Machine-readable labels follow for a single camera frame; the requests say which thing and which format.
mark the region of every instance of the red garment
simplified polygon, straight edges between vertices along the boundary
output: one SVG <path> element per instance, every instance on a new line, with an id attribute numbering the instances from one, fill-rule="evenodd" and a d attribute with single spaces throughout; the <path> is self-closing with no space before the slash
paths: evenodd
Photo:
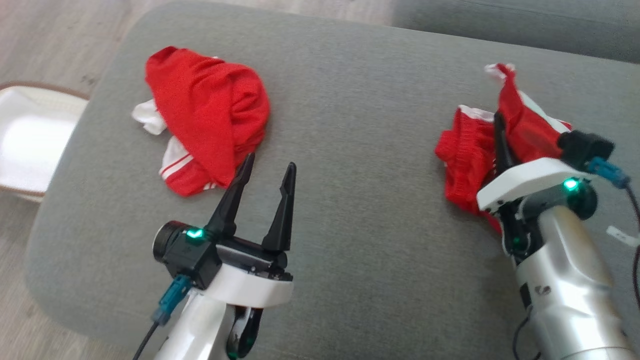
<path id="1" fill-rule="evenodd" d="M 558 158 L 556 142 L 561 130 L 570 125 L 550 118 L 528 96 L 518 91 L 515 72 L 503 64 L 496 64 L 504 78 L 500 91 L 499 111 L 507 127 L 507 139 L 515 156 L 522 162 L 542 157 Z M 445 162 L 445 197 L 461 209 L 474 215 L 484 215 L 500 231 L 499 224 L 478 208 L 478 191 L 493 178 L 495 144 L 493 114 L 461 105 L 451 130 L 442 132 L 436 155 Z"/>
<path id="2" fill-rule="evenodd" d="M 147 60 L 158 112 L 194 161 L 166 179 L 180 195 L 227 188 L 264 138 L 269 99 L 251 68 L 167 47 Z"/>

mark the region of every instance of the blue cable connector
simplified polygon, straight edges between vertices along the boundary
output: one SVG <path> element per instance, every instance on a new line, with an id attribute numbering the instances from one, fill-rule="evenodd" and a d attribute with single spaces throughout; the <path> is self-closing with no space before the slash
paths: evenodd
<path id="1" fill-rule="evenodd" d="M 151 316 L 151 320 L 157 322 L 160 326 L 165 326 L 171 318 L 171 313 L 175 310 L 175 307 L 187 296 L 190 289 L 191 279 L 189 277 L 185 275 L 176 276 L 158 302 L 159 306 Z"/>
<path id="2" fill-rule="evenodd" d="M 631 181 L 631 178 L 626 175 L 622 169 L 612 163 L 609 163 L 603 158 L 599 158 L 598 156 L 589 162 L 587 170 L 592 174 L 596 174 L 604 177 L 606 180 L 609 180 L 611 184 L 618 189 L 626 188 L 629 181 Z"/>

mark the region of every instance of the wooden floor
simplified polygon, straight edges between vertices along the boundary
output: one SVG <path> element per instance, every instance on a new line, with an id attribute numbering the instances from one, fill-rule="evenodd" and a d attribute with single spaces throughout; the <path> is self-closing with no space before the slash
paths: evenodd
<path id="1" fill-rule="evenodd" d="M 226 0 L 279 12 L 390 25 L 398 0 Z M 0 0 L 0 83 L 91 94 L 129 28 L 169 0 Z M 0 360 L 130 359 L 52 322 L 25 289 L 22 260 L 38 206 L 0 193 Z"/>

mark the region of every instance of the green indicator light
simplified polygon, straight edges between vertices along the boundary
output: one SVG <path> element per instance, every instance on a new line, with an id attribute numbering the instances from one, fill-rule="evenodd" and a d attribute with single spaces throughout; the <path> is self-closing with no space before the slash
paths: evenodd
<path id="1" fill-rule="evenodd" d="M 192 229 L 192 230 L 188 230 L 187 231 L 187 236 L 189 236 L 190 238 L 199 238 L 202 236 L 204 232 L 202 231 L 202 229 Z"/>
<path id="2" fill-rule="evenodd" d="M 578 187 L 578 182 L 575 179 L 567 179 L 564 181 L 564 187 L 567 190 L 575 190 Z"/>

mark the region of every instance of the gray fabric surface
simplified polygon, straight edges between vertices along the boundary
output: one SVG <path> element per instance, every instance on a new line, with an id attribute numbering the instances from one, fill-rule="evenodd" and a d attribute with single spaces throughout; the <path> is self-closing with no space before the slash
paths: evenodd
<path id="1" fill-rule="evenodd" d="M 260 240 L 289 161 L 298 165 L 290 304 L 266 311 L 249 359 L 511 359 L 524 316 L 513 270 L 486 222 L 443 196 L 433 155 L 459 104 L 493 110 L 483 66 L 515 63 L 543 109 L 615 139 L 640 177 L 640 69 L 574 54 L 270 13 L 177 3 L 131 30 L 56 171 L 29 242 L 27 283 L 63 325 L 134 348 L 170 283 L 151 243 L 168 220 L 204 224 L 222 191 L 183 199 L 157 171 L 168 136 L 135 123 L 150 97 L 146 59 L 168 46 L 253 67 L 272 104 L 238 214 Z M 627 332 L 640 333 L 632 251 L 606 237 L 635 229 L 621 192 L 600 183 L 589 228 L 612 268 Z M 155 351 L 163 329 L 149 346 Z M 637 336 L 633 339 L 638 346 Z M 522 351 L 534 354 L 524 336 Z"/>
<path id="2" fill-rule="evenodd" d="M 393 25 L 640 63 L 638 0 L 398 0 Z"/>

